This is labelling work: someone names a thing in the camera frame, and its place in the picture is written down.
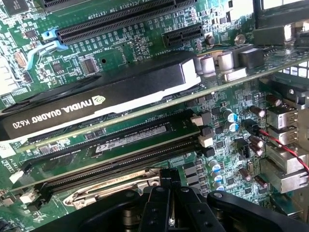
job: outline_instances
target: graphics card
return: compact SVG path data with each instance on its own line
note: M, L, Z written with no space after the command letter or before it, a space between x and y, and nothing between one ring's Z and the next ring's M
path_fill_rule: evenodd
M15 142L161 100L198 84L188 51L173 51L18 102L0 112L0 141Z

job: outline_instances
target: pcie x16 slot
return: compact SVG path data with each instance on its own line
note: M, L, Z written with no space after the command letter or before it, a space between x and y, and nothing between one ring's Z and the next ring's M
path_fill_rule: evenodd
M83 3L85 1L87 0L41 0L41 4L45 10L53 12Z
M184 42L198 39L204 36L202 24L197 23L184 28L173 30L163 35L163 41L166 47L183 44Z
M66 149L56 151L54 153L52 153L52 151L50 151L50 153L43 154L41 156L37 156L35 158L32 158L32 159L25 161L22 164L21 170L26 173L35 164L45 162L47 160L55 159L55 158L63 156L63 155L76 153L76 152L78 152L78 151L80 151L80 150L82 150L86 147L90 147L90 146L98 145L98 144L105 144L108 141L124 138L125 136L128 136L130 134L138 133L139 131L143 131L145 129L155 127L155 126L158 126L158 125L163 125L163 124L168 123L170 121L184 120L186 118L189 119L193 115L193 113L194 112L192 110L186 110L184 112L174 114L174 115L171 115L171 116L168 116L168 117L165 117L165 118L160 118L158 120L151 121L151 122L148 122L148 123L145 123L145 124L142 124L142 125L136 125L134 127L127 128L127 129L121 130L119 132L109 134L107 136L100 137L100 138L94 139L94 140L86 142L86 143L77 144L75 146L71 146L71 147L68 147Z
M196 0L153 0L56 31L62 44L73 44L103 33L179 11Z

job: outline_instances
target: pcie x1 slot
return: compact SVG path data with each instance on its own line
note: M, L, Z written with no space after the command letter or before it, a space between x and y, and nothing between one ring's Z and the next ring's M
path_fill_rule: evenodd
M115 139L119 139L119 138L123 138L129 134L133 134L133 133L137 133L139 131L143 131L145 129L154 127L154 126L158 126L158 125L162 125L164 123L170 122L170 121L179 121L179 120L184 120L184 119L189 119L192 115L193 115L193 111L192 110L186 110L184 112L178 113L178 114L174 114L165 118L160 118L158 120L155 121L151 121L142 125L137 125L131 128L127 128L125 130L121 130L119 132L104 136L104 137L100 137L98 139L94 139L92 141L86 142L86 143L82 143L82 144L77 144L75 146L71 146L68 147L66 149L51 153L51 154L45 154L45 155L41 155L41 156L37 156L35 158L29 159L27 161L25 161L21 167L21 170L23 172L27 172L31 169L31 167L35 164L41 163L41 162L45 162L47 160L51 160L51 159L55 159L57 157L63 156L63 155L68 155L71 153L76 153L78 151L80 151L81 149L84 149L86 147L90 147L93 145L98 145L98 144L104 144L107 141L111 141L111 140L115 140Z
M59 193L87 183L112 178L120 173L130 172L137 168L149 167L158 162L193 152L196 149L196 139L190 137L174 143L155 147L147 151L138 152L112 163L76 172L63 178L54 179L46 183L52 193Z
M87 0L41 0L42 7L48 11L57 11Z
M193 5L195 2L196 0L153 0L57 30L56 35L61 43L73 44L154 17L179 11Z
M204 36L202 24L197 23L191 26L173 30L163 35L163 41L166 47L183 44L184 42L198 39Z

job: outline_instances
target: red wire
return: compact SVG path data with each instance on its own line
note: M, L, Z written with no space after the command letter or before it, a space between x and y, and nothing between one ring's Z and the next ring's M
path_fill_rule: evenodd
M289 152L292 156L294 156L295 158L297 158L298 162L299 162L301 165L304 166L306 172L309 174L309 167L307 166L307 164L305 164L305 163L303 162L303 160L302 160L300 157L298 157L298 155L297 155L294 151L292 151L292 150L289 149L287 146L285 146L285 145L283 145L282 143L280 143L280 141L279 141L278 139L272 137L272 136L269 135L266 131L264 131L264 130L259 130L259 131L260 131L260 133L261 133L262 135L266 136L268 139L271 139L271 140L277 142L279 145L281 145L281 147L282 147L284 150L286 150L286 151Z

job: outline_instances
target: silver capacitor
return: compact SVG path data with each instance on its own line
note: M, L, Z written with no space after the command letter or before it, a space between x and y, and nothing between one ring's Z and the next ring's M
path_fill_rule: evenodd
M232 52L223 52L218 55L218 64L222 73L229 73L234 68L234 60Z
M203 75L205 77L216 75L216 68L214 66L213 56L204 56L200 60Z
M201 59L202 57L194 57L193 62L194 62L194 67L195 67L195 72L198 75L203 75L203 70L202 70L202 65L201 65Z

